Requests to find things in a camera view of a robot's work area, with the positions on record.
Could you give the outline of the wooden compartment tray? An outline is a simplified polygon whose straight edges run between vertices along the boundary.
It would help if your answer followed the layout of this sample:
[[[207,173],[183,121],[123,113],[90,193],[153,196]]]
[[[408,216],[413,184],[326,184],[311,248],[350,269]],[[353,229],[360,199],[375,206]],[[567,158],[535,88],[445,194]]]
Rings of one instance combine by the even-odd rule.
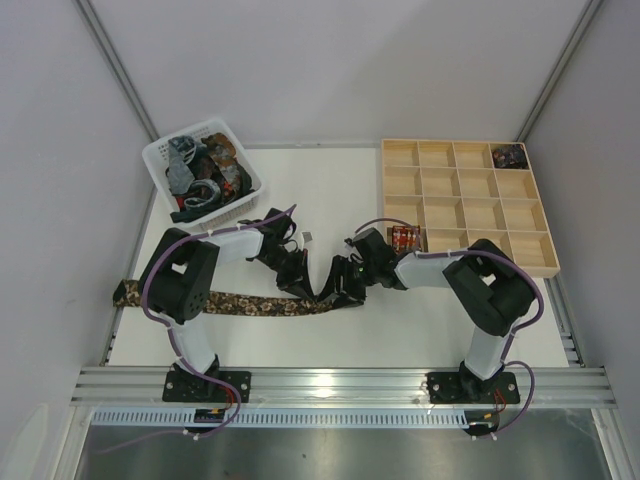
[[[526,170],[497,169],[492,150],[520,144]],[[457,250],[486,238],[536,278],[560,263],[528,152],[520,142],[384,139],[383,230],[423,228],[424,250]]]

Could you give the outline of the grey patterned tie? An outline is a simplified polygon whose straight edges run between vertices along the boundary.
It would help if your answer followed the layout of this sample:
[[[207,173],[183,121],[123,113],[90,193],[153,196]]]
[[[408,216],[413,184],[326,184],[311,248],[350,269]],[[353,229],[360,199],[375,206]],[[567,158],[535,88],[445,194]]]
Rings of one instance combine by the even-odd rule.
[[[218,208],[222,187],[216,181],[217,165],[203,144],[191,136],[176,136],[168,141],[169,190],[182,211],[205,211]]]

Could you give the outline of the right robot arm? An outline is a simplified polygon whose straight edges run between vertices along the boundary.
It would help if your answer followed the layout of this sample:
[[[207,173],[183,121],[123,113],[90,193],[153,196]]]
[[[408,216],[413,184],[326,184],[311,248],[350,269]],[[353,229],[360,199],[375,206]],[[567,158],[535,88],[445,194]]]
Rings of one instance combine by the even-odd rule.
[[[334,308],[357,306],[370,286],[393,290],[448,287],[474,324],[471,345],[459,375],[466,389],[488,383],[506,366],[518,331],[544,313],[541,291],[530,275],[493,242],[446,252],[397,253],[386,243],[352,242],[353,258],[333,258],[318,301]]]

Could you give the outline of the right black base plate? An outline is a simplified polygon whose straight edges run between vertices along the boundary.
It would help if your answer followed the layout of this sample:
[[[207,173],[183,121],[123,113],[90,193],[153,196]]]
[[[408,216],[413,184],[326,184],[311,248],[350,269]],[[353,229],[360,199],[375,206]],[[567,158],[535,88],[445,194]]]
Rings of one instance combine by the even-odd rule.
[[[426,375],[426,387],[433,404],[489,405],[495,401],[515,405],[521,401],[516,377],[499,372],[489,380],[459,371],[431,372]]]

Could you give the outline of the rolled dark floral tie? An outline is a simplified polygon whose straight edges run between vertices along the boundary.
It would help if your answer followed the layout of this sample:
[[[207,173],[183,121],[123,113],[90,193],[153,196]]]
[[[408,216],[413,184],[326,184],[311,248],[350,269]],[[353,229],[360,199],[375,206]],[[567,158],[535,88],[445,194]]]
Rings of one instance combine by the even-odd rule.
[[[501,145],[494,148],[492,160],[497,169],[526,170],[529,168],[527,155],[520,144]]]

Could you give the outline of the brown floral tie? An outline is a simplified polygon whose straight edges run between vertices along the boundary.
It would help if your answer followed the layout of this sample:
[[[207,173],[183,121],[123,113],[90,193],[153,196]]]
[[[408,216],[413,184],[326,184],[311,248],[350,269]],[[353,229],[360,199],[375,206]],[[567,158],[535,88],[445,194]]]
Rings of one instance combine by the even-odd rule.
[[[116,308],[141,307],[138,281],[122,280],[112,296]],[[203,312],[211,315],[296,317],[327,313],[333,306],[299,298],[273,298],[210,291]]]

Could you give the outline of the dark green tie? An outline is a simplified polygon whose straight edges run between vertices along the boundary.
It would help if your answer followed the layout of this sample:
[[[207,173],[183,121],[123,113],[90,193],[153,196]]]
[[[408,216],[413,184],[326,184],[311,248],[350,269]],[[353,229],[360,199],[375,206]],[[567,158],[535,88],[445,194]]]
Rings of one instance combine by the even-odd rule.
[[[246,171],[242,170],[234,179],[236,187],[222,178],[192,182],[186,193],[176,197],[179,211],[170,214],[172,221],[195,221],[254,192],[253,179]]]

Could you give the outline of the white plastic basket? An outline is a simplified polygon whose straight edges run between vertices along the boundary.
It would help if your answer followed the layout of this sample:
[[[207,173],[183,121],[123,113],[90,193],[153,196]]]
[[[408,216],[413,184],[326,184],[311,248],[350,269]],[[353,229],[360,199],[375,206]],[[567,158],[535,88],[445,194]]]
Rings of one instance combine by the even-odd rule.
[[[226,135],[233,143],[236,149],[236,159],[239,167],[239,171],[246,171],[253,179],[254,192],[247,196],[237,200],[230,205],[222,207],[221,209],[203,216],[195,221],[186,223],[174,223],[170,214],[179,211],[179,205],[176,199],[172,196],[169,190],[168,180],[166,177],[166,169],[168,168],[168,141],[170,138],[176,136],[191,136],[197,142],[203,144],[201,139],[209,135],[221,132]],[[244,147],[241,145],[237,137],[232,133],[227,124],[220,118],[211,118],[209,120],[197,123],[183,130],[180,130],[172,135],[168,135],[160,138],[159,140],[147,145],[142,152],[143,161],[151,175],[151,178],[158,190],[159,197],[164,200],[169,211],[169,220],[172,224],[185,229],[201,229],[207,230],[214,226],[220,225],[233,218],[237,218],[240,215],[251,210],[258,199],[260,193],[264,190],[264,182],[261,176],[254,168],[253,163],[250,161],[248,154]],[[224,176],[219,173],[216,178],[222,178]]]

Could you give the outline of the rolled red patterned tie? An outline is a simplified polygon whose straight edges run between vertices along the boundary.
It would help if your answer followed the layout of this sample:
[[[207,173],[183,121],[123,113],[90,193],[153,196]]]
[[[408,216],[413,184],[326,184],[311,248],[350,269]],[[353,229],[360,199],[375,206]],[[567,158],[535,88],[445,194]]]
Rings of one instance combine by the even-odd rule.
[[[426,231],[423,228],[394,225],[391,228],[391,247],[395,253],[423,251]]]

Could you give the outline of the brown orange patterned tie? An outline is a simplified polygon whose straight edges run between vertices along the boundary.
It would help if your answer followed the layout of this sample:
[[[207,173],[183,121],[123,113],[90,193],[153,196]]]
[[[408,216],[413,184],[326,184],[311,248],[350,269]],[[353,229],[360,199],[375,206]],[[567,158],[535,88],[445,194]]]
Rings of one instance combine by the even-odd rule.
[[[209,157],[217,164],[225,180],[234,190],[238,190],[241,185],[241,174],[233,143],[221,132],[203,137],[201,142],[205,145]]]

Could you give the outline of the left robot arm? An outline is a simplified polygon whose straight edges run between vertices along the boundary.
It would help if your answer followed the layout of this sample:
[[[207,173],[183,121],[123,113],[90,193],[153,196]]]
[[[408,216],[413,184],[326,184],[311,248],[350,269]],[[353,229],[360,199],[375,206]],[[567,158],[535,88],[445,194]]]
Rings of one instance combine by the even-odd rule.
[[[138,288],[145,315],[167,332],[178,366],[189,374],[219,384],[209,369],[217,354],[195,318],[204,312],[218,266],[237,260],[257,260],[276,273],[279,290],[314,304],[308,272],[308,251],[286,245],[296,224],[291,215],[272,208],[258,221],[241,221],[233,227],[200,234],[168,229],[147,264]]]

